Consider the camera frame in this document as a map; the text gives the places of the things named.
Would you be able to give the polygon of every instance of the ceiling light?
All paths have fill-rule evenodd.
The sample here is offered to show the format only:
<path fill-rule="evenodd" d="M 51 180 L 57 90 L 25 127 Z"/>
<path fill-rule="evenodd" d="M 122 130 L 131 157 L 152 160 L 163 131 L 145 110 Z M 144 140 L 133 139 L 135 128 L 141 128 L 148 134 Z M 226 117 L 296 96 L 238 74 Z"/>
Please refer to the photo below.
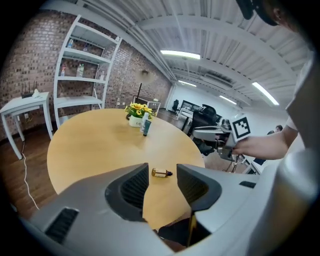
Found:
<path fill-rule="evenodd" d="M 161 50 L 160 52 L 164 55 L 176 55 L 176 56 L 182 56 L 182 57 L 188 57 L 188 58 L 194 58 L 194 59 L 200 60 L 199 54 L 194 54 L 190 52 L 177 51 L 177 50 Z"/>
<path fill-rule="evenodd" d="M 194 84 L 192 84 L 192 83 L 189 83 L 189 82 L 185 82 L 185 81 L 181 81 L 181 80 L 179 80 L 179 82 L 181 83 L 181 84 L 186 84 L 186 85 L 190 85 L 190 86 L 194 86 L 194 87 L 197 87 L 196 85 L 194 85 Z"/>
<path fill-rule="evenodd" d="M 269 92 L 266 91 L 260 84 L 257 82 L 253 82 L 252 85 L 256 87 L 260 92 L 262 92 L 274 105 L 279 105 L 279 103 L 275 100 L 274 97 L 270 95 Z"/>
<path fill-rule="evenodd" d="M 223 97 L 222 95 L 220 95 L 219 97 L 222 98 L 222 99 L 224 99 L 224 100 L 226 100 L 226 101 L 228 101 L 228 102 L 231 102 L 231 103 L 234 104 L 234 105 L 237 105 L 237 103 L 235 103 L 235 102 L 232 101 L 231 99 L 228 99 L 228 98 L 226 98 L 226 97 Z"/>

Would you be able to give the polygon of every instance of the round wooden table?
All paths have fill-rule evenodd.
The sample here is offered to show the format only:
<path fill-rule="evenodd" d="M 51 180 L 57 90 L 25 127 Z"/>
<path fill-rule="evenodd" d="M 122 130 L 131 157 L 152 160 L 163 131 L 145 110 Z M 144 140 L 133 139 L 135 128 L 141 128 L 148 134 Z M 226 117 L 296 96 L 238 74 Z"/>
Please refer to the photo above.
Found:
<path fill-rule="evenodd" d="M 149 187 L 143 217 L 152 229 L 165 226 L 190 211 L 177 185 L 177 164 L 204 167 L 194 142 L 172 124 L 154 117 L 147 137 L 129 126 L 123 109 L 99 109 L 78 114 L 54 134 L 47 154 L 50 180 L 59 194 L 76 181 L 126 166 L 149 163 Z M 152 168 L 173 176 L 151 176 Z"/>

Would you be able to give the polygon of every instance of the black vent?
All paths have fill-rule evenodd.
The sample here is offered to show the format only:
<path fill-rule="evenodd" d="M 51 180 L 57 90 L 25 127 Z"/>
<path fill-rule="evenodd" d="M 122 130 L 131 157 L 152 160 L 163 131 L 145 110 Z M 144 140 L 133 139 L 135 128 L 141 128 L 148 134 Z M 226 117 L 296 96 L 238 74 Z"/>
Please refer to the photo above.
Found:
<path fill-rule="evenodd" d="M 210 208 L 222 193 L 221 185 L 183 164 L 176 165 L 178 187 L 193 211 Z"/>
<path fill-rule="evenodd" d="M 45 231 L 45 234 L 57 243 L 62 244 L 78 213 L 75 209 L 64 208 Z"/>
<path fill-rule="evenodd" d="M 148 186 L 149 166 L 143 163 L 111 182 L 105 190 L 105 198 L 112 210 L 123 219 L 145 222 L 142 211 Z"/>

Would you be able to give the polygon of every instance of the potted plant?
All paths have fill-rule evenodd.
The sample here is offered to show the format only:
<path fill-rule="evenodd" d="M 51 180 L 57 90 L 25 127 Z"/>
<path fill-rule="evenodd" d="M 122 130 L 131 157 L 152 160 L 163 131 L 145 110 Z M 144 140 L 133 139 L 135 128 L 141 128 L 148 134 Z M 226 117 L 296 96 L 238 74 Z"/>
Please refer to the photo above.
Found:
<path fill-rule="evenodd" d="M 124 110 L 131 115 L 129 125 L 132 127 L 141 126 L 142 118 L 145 113 L 149 113 L 149 119 L 154 115 L 152 109 L 148 108 L 146 104 L 131 103 L 130 106 L 126 106 Z"/>

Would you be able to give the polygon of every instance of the label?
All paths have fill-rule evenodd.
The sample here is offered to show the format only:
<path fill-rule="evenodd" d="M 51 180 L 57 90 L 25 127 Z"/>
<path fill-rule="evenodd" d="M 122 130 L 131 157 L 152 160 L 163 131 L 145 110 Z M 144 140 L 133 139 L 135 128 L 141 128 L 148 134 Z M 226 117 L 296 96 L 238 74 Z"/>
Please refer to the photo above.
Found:
<path fill-rule="evenodd" d="M 165 175 L 165 174 L 161 174 L 161 173 L 155 173 L 155 174 L 154 174 L 154 177 L 162 177 L 162 178 L 165 178 L 166 175 Z"/>

